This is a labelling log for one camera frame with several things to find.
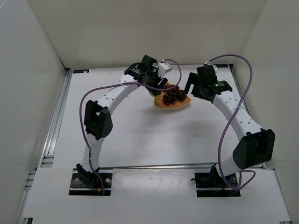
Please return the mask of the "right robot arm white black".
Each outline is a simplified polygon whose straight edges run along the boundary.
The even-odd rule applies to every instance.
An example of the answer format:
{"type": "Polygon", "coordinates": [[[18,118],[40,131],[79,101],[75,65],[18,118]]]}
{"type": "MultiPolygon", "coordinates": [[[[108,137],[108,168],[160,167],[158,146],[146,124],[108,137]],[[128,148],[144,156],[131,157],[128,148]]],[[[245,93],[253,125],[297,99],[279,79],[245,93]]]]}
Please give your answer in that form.
{"type": "Polygon", "coordinates": [[[228,177],[236,172],[268,162],[272,159],[275,134],[271,129],[265,130],[256,123],[244,109],[242,100],[236,96],[227,81],[219,81],[215,65],[203,65],[196,73],[190,73],[185,92],[211,102],[227,119],[239,140],[232,155],[211,167],[207,177],[201,179],[204,187],[212,184],[228,185],[228,177]]]}

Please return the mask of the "dark brown fake fruit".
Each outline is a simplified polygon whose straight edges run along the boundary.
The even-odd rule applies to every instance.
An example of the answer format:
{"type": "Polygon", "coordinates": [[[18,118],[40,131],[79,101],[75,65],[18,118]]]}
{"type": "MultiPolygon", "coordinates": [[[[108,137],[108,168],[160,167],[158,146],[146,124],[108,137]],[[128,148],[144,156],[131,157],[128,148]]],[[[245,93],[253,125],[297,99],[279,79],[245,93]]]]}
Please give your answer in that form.
{"type": "Polygon", "coordinates": [[[179,101],[184,101],[186,99],[187,94],[183,90],[178,90],[177,91],[177,100],[179,101]]]}

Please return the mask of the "blue corner label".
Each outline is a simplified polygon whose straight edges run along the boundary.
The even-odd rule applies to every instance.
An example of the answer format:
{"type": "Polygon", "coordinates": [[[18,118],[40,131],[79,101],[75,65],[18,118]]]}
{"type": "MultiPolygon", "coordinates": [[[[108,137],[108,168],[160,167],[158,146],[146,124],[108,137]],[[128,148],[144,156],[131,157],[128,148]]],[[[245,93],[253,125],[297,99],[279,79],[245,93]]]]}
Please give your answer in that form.
{"type": "Polygon", "coordinates": [[[83,69],[83,70],[74,70],[73,74],[81,74],[81,73],[88,73],[89,69],[83,69]]]}
{"type": "Polygon", "coordinates": [[[215,66],[216,66],[217,68],[228,68],[228,67],[229,67],[228,64],[215,64],[215,66]]]}

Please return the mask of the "aluminium frame rail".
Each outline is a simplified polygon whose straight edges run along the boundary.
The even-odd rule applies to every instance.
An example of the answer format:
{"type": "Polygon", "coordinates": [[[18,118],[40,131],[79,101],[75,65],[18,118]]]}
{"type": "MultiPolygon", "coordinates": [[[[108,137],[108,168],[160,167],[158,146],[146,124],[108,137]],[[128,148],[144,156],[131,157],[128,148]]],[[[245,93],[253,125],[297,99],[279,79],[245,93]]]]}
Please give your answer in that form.
{"type": "Polygon", "coordinates": [[[136,163],[133,162],[127,162],[124,161],[121,162],[99,162],[100,169],[167,169],[167,168],[186,168],[186,169],[210,169],[211,166],[216,164],[216,162],[204,162],[204,163],[179,163],[179,162],[170,162],[170,163],[136,163]]]}
{"type": "MultiPolygon", "coordinates": [[[[240,94],[245,92],[249,82],[249,68],[246,65],[230,65],[233,77],[235,79],[238,92],[240,94]]],[[[265,109],[265,91],[267,90],[263,85],[265,84],[266,76],[259,69],[253,68],[253,78],[248,92],[246,93],[244,103],[246,109],[252,118],[266,128],[267,122],[264,114],[267,112],[265,109]]]]}
{"type": "Polygon", "coordinates": [[[61,123],[63,120],[63,114],[71,83],[71,77],[72,70],[67,68],[63,85],[61,87],[61,91],[57,99],[53,116],[51,118],[50,126],[48,128],[47,135],[45,137],[43,147],[41,149],[40,158],[36,165],[36,170],[42,167],[50,168],[54,161],[54,152],[59,136],[61,123]]]}

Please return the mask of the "woven triangular fruit basket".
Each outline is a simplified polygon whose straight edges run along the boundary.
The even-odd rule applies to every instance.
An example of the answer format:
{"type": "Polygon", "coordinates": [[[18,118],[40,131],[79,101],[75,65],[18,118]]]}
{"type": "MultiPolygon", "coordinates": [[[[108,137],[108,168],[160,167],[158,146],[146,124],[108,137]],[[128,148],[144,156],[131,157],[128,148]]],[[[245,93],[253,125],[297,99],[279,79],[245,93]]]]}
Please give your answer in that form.
{"type": "Polygon", "coordinates": [[[181,102],[179,100],[176,100],[174,104],[166,106],[163,103],[163,95],[164,95],[164,93],[162,91],[159,96],[154,97],[154,105],[155,106],[157,106],[159,108],[171,110],[171,109],[178,109],[178,108],[183,107],[183,106],[185,106],[185,105],[187,105],[187,104],[189,104],[191,102],[191,99],[187,95],[186,99],[184,101],[181,102]]]}

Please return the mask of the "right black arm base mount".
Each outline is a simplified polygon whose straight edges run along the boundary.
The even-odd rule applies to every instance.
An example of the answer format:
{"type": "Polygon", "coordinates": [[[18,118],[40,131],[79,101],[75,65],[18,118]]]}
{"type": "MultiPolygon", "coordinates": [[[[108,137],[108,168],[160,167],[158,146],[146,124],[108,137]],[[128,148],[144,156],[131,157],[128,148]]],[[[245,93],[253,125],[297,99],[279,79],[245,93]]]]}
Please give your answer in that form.
{"type": "Polygon", "coordinates": [[[195,182],[197,198],[216,198],[216,197],[240,197],[240,191],[231,189],[218,175],[215,165],[213,165],[209,172],[194,173],[191,178],[195,182]]]}

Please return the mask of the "left aluminium frame rail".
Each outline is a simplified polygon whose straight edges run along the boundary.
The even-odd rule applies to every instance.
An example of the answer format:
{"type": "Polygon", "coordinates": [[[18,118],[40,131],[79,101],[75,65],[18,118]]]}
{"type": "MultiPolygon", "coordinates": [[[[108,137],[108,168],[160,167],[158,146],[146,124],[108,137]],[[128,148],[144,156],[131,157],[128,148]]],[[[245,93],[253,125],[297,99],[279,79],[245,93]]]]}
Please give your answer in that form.
{"type": "Polygon", "coordinates": [[[47,135],[45,137],[43,147],[41,149],[40,158],[36,165],[36,170],[42,167],[50,168],[54,161],[54,152],[59,136],[61,123],[63,120],[63,114],[71,83],[71,77],[72,70],[67,68],[63,85],[61,87],[61,91],[57,99],[53,116],[51,118],[50,126],[48,128],[47,135]]]}

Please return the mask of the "white front cover board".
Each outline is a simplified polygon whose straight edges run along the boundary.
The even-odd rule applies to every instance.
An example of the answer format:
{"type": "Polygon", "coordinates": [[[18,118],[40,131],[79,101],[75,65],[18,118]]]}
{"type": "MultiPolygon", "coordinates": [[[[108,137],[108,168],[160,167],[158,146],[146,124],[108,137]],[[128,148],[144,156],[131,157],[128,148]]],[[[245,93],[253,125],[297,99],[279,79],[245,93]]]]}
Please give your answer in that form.
{"type": "Polygon", "coordinates": [[[35,224],[278,224],[291,220],[274,171],[239,197],[197,197],[192,169],[116,169],[111,195],[71,196],[72,170],[40,168],[25,218],[35,224]]]}

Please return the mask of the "right blue corner label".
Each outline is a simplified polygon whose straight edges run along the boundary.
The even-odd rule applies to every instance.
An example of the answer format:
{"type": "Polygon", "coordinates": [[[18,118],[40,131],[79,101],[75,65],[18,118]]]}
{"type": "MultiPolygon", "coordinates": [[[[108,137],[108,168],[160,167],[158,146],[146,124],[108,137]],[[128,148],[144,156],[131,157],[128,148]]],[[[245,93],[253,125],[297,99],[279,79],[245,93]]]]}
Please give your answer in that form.
{"type": "Polygon", "coordinates": [[[228,68],[228,67],[229,67],[228,64],[215,64],[215,66],[216,66],[217,68],[228,68]]]}

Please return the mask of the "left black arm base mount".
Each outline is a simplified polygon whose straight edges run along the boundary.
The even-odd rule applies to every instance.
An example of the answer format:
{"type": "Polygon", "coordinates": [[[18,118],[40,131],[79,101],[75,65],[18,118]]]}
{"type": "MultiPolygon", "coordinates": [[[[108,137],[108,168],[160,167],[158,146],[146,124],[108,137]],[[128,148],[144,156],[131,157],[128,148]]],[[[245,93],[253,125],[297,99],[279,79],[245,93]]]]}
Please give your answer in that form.
{"type": "Polygon", "coordinates": [[[86,180],[77,170],[73,170],[69,195],[71,196],[110,196],[112,190],[113,170],[99,170],[99,176],[103,181],[103,186],[94,174],[91,180],[86,180]]]}

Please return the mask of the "right aluminium frame rail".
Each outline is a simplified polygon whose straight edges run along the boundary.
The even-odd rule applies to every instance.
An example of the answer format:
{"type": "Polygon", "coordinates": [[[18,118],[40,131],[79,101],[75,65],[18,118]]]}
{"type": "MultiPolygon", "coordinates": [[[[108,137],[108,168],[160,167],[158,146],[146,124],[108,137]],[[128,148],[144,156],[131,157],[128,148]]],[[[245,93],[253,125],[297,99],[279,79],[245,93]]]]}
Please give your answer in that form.
{"type": "MultiPolygon", "coordinates": [[[[235,79],[238,92],[240,94],[245,92],[249,82],[249,68],[246,65],[230,65],[233,77],[235,79]]],[[[265,91],[267,90],[263,85],[265,84],[266,76],[259,69],[253,68],[253,78],[248,92],[246,93],[244,103],[246,109],[252,118],[266,128],[267,122],[264,114],[267,112],[265,109],[265,91]]]]}

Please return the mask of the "left blue corner label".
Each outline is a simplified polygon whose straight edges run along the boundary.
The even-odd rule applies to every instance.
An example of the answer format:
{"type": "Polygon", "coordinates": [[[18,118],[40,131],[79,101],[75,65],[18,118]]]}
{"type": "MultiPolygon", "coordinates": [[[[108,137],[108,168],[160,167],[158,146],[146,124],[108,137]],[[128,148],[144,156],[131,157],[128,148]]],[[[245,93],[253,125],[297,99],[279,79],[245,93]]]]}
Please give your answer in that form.
{"type": "Polygon", "coordinates": [[[81,74],[81,73],[88,73],[89,69],[83,69],[83,70],[74,70],[73,74],[81,74]]]}

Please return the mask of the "front aluminium frame rail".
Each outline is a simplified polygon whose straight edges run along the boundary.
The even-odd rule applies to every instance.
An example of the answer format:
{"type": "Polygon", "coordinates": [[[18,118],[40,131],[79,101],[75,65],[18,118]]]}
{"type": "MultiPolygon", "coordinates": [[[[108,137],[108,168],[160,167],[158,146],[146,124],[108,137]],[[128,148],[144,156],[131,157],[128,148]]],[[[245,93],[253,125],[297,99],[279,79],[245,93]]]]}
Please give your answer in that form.
{"type": "Polygon", "coordinates": [[[179,163],[179,162],[170,162],[170,163],[136,163],[133,162],[127,162],[124,161],[121,162],[99,162],[100,169],[167,169],[167,168],[186,168],[186,169],[210,169],[211,166],[216,164],[216,162],[204,162],[204,163],[179,163]]]}

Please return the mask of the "red fake grape bunch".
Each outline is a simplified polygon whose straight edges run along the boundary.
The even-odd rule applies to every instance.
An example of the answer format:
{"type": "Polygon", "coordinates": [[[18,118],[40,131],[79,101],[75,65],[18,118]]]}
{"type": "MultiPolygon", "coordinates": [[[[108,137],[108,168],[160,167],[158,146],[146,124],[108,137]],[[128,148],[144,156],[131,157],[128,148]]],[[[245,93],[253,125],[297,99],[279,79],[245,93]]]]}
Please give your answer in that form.
{"type": "Polygon", "coordinates": [[[174,104],[175,101],[177,100],[177,96],[178,96],[178,91],[179,91],[179,87],[173,84],[166,84],[164,86],[164,89],[168,89],[171,88],[170,90],[166,90],[163,91],[164,95],[163,95],[163,103],[166,106],[169,106],[171,104],[174,104]]]}

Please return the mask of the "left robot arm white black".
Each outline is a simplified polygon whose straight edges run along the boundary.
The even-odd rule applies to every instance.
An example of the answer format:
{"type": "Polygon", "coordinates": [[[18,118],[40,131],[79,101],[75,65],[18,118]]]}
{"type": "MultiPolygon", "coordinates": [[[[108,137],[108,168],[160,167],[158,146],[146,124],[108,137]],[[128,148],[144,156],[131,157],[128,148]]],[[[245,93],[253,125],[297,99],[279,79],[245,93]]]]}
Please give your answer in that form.
{"type": "Polygon", "coordinates": [[[102,186],[99,178],[99,156],[104,139],[113,128],[112,114],[116,107],[138,87],[144,86],[152,95],[160,94],[171,71],[166,62],[145,55],[141,62],[130,65],[117,84],[98,100],[88,100],[85,112],[80,112],[80,125],[86,143],[83,159],[76,165],[81,182],[87,187],[102,186]]]}

